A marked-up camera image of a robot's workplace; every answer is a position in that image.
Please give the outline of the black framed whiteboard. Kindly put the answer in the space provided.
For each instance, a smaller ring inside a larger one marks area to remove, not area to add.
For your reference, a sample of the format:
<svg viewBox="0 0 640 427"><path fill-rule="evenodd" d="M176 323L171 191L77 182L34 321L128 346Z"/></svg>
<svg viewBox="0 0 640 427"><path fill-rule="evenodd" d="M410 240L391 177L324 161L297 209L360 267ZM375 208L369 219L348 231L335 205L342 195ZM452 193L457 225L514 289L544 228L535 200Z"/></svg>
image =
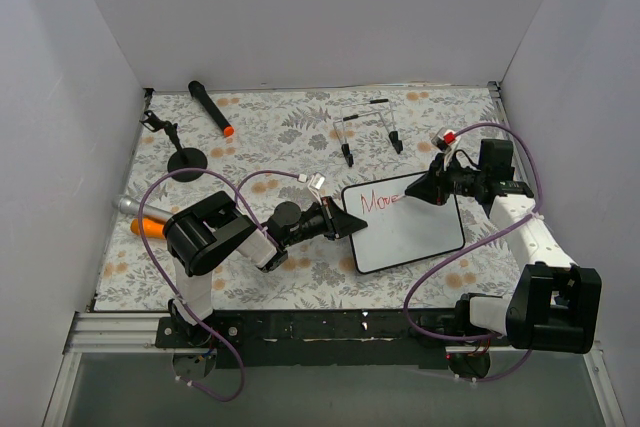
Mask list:
<svg viewBox="0 0 640 427"><path fill-rule="evenodd" d="M345 212L368 223L352 234L350 242L356 269L361 274L402 266L465 246L459 207L451 196L443 206L413 197L397 200L418 173L345 187L341 200Z"/></svg>

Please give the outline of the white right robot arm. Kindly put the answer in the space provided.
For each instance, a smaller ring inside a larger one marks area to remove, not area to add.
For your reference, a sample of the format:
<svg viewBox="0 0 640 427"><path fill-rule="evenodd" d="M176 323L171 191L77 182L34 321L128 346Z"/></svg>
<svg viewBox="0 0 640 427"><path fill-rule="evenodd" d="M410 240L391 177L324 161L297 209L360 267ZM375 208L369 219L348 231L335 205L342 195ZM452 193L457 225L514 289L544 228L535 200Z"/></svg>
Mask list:
<svg viewBox="0 0 640 427"><path fill-rule="evenodd" d="M452 195L476 200L498 230L489 239L505 238L520 268L510 294L463 295L437 336L469 345L504 337L517 349L585 354L594 342L601 277L553 238L531 188L514 178L513 151L509 140L484 139L477 164L464 167L447 148L405 190L436 206Z"/></svg>

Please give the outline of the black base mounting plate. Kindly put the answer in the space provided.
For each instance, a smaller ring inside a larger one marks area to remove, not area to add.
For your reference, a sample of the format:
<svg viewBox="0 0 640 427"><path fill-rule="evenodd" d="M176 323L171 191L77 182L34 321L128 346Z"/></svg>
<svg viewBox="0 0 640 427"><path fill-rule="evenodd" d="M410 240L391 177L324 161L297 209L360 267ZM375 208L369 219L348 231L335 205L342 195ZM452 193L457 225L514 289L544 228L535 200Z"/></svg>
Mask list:
<svg viewBox="0 0 640 427"><path fill-rule="evenodd" d="M481 334L453 308L411 309L421 328L451 336ZM239 352L246 367L417 366L445 369L445 346L460 342L416 332L402 310L218 310L204 321ZM232 369L230 350L200 326L187 327L174 314L160 318L155 347L207 349L217 367Z"/></svg>

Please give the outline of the black whiteboard easel stand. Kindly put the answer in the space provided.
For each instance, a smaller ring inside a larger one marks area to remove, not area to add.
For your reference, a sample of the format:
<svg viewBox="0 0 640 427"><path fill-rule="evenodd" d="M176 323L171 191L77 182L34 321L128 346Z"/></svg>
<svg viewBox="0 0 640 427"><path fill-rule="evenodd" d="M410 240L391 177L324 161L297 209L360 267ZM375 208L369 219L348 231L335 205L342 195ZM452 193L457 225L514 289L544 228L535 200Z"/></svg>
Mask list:
<svg viewBox="0 0 640 427"><path fill-rule="evenodd" d="M355 127L364 127L366 134L371 134L377 129L379 133L374 135L375 138L382 139L397 154L401 154L404 150L394 108L388 98L376 98L342 106L332 126L340 144L340 152L349 168L354 166L350 142L355 139L355 135L350 136L349 131L354 130Z"/></svg>

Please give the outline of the black round microphone stand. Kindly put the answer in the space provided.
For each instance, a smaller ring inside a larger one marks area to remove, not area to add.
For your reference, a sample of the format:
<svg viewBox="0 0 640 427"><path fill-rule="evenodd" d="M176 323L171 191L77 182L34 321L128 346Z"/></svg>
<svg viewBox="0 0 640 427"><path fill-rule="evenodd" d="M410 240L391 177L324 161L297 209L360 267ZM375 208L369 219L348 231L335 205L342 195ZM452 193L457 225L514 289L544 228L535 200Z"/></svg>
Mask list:
<svg viewBox="0 0 640 427"><path fill-rule="evenodd" d="M193 147L184 147L178 135L178 124L161 120L153 111L144 111L140 123L149 131L155 133L163 131L169 138L176 151L167 161L167 172L177 182L193 182L203 175L208 162L205 154Z"/></svg>

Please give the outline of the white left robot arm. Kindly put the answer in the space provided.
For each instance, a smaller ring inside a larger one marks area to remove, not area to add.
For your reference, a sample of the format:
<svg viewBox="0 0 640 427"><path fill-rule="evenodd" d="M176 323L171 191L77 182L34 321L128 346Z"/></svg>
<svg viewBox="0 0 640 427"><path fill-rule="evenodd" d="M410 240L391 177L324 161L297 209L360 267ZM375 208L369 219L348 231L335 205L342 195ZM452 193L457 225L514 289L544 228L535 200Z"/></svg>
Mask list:
<svg viewBox="0 0 640 427"><path fill-rule="evenodd" d="M178 293L169 312L180 337L193 347L205 345L213 333L211 292L213 271L237 252L258 270L271 272L288 259L293 245L323 236L348 237L368 223L342 210L331 197L306 209L280 203L260 225L242 214L225 192L217 192L175 214L163 234L174 262Z"/></svg>

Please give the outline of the floral patterned table mat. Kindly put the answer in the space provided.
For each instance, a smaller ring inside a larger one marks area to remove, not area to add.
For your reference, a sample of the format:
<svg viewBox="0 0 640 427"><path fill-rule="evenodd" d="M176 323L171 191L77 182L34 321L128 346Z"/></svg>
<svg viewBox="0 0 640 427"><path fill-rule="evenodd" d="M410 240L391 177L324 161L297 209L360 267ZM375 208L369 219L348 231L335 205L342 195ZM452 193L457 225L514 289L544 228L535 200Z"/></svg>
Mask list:
<svg viewBox="0 0 640 427"><path fill-rule="evenodd" d="M388 98L404 150L397 154L379 131L355 127L349 135L354 166L340 152L332 122L342 106ZM311 197L296 179L319 172L323 193L339 196L360 182L425 170L434 157L430 138L442 127L471 126L463 138L466 156L476 156L480 141L498 135L501 113L486 88L375 89L329 91L232 92L214 101L234 127L224 137L189 95L154 95L152 111L178 124L180 140L203 151L209 174L191 183L166 178L173 145L163 133L142 131L129 164L126 193L176 212L219 190L239 186L260 219L283 201L307 207ZM212 302L218 310L449 307L466 292L501 295L519 277L504 240L482 247L432 272L425 260L362 275L347 240L315 238L294 246L287 261L271 273L259 271L240 255L214 270Z"/></svg>

